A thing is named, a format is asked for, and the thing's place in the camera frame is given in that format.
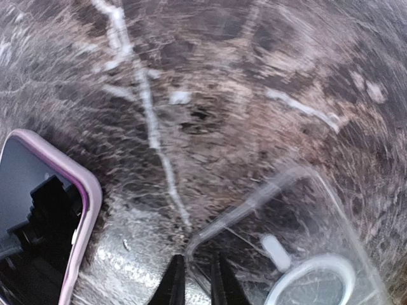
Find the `clear phone case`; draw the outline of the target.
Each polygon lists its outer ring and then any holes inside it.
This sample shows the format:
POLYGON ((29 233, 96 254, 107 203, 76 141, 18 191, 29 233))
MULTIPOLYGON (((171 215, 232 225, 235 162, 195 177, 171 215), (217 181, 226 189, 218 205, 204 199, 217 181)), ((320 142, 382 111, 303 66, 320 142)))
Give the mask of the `clear phone case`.
POLYGON ((209 296, 220 274, 247 304, 388 304, 343 205, 314 169, 277 172, 217 216, 186 247, 190 276, 209 296))

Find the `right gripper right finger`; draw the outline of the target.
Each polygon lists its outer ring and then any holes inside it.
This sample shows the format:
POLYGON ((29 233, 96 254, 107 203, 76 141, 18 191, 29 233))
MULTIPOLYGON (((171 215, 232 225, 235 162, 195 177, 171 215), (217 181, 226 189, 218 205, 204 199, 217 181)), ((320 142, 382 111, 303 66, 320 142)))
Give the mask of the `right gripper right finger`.
POLYGON ((250 305, 226 257, 218 252, 213 256, 210 274, 212 305, 250 305))

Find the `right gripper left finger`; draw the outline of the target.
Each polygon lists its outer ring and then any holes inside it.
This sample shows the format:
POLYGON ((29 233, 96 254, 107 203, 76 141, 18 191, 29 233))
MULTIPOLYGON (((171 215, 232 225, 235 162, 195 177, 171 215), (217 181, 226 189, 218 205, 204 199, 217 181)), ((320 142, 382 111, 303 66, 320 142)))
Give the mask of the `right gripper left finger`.
POLYGON ((149 305, 185 305, 184 256, 174 255, 165 270, 149 305))

